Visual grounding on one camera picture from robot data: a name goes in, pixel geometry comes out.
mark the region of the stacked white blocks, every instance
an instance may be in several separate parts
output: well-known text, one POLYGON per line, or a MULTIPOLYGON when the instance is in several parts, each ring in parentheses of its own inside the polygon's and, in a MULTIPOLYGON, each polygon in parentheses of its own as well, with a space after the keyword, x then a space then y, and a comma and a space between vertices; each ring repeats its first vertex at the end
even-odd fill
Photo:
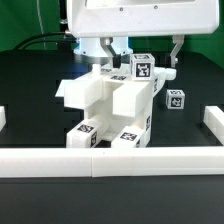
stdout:
POLYGON ((112 148, 145 147, 153 97, 165 80, 176 77, 175 69, 155 68, 154 63, 150 54, 131 55, 130 64, 120 69, 93 65, 92 72, 66 83, 65 107, 84 110, 84 121, 67 134, 67 148, 91 148, 101 140, 111 141, 112 148))
POLYGON ((168 109, 184 109, 184 100, 183 90, 167 90, 166 105, 168 109))

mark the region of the white foam block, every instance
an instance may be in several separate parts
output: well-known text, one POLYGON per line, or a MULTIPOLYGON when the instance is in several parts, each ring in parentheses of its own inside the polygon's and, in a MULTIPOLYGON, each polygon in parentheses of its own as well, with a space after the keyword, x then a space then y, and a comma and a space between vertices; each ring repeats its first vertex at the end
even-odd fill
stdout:
POLYGON ((6 119, 5 119, 5 108, 0 107, 0 131, 5 126, 6 119))
POLYGON ((206 106, 204 123, 224 145, 224 113, 217 106, 206 106))
POLYGON ((103 76, 88 73, 65 85, 65 107, 85 109, 102 98, 103 76))
POLYGON ((96 120, 84 120, 67 133, 67 148, 92 148, 101 140, 99 128, 102 123, 96 120))
POLYGON ((0 177, 91 177, 91 149, 1 149, 0 177))
POLYGON ((64 97, 65 85, 69 82, 73 81, 73 79, 63 79, 58 87, 58 90, 55 94, 55 97, 64 97))
POLYGON ((144 131, 137 127, 126 126, 111 142, 111 148, 138 148, 144 131))
POLYGON ((132 176, 222 174, 223 162, 223 147, 136 149, 132 176))
POLYGON ((92 157, 92 176, 131 176, 132 153, 129 150, 98 149, 92 157))
POLYGON ((113 114, 136 117, 145 107, 150 94, 150 81, 125 83, 113 92, 113 114))

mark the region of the small white cube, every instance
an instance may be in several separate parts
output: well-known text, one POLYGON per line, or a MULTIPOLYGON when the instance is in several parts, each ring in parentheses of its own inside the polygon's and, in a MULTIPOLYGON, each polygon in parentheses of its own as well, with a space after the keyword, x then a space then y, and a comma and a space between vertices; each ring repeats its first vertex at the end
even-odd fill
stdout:
POLYGON ((168 89, 166 93, 166 105, 168 109, 184 109, 185 94, 183 90, 168 89))
POLYGON ((151 54, 131 54, 130 66, 133 80, 154 80, 155 58, 151 54))
POLYGON ((67 133, 67 148, 93 148, 100 142, 98 130, 102 123, 84 120, 67 133))
POLYGON ((139 148, 143 130, 126 126, 111 142, 111 148, 139 148))

